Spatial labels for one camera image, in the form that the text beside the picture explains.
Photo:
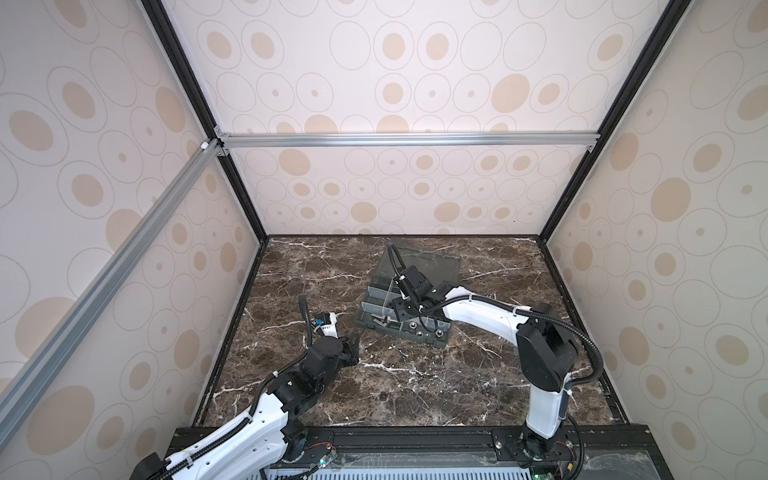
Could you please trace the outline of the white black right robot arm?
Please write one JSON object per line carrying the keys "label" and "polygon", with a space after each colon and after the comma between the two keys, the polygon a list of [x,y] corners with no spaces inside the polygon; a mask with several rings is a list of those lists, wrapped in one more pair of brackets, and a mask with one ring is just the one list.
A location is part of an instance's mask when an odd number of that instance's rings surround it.
{"label": "white black right robot arm", "polygon": [[530,386],[525,428],[541,440],[555,436],[565,419],[578,347],[554,311],[513,306],[447,282],[435,286],[413,265],[398,270],[393,281],[400,290],[392,301],[398,321],[463,322],[512,343]]}

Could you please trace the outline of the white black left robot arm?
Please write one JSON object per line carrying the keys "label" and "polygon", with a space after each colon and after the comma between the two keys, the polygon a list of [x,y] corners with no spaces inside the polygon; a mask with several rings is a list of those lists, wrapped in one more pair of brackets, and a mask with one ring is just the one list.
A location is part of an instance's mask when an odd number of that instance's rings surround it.
{"label": "white black left robot arm", "polygon": [[132,479],[245,479],[301,455],[307,438],[300,416],[341,369],[359,363],[359,336],[320,337],[296,360],[270,373],[251,405],[196,443],[162,459],[151,453]]}

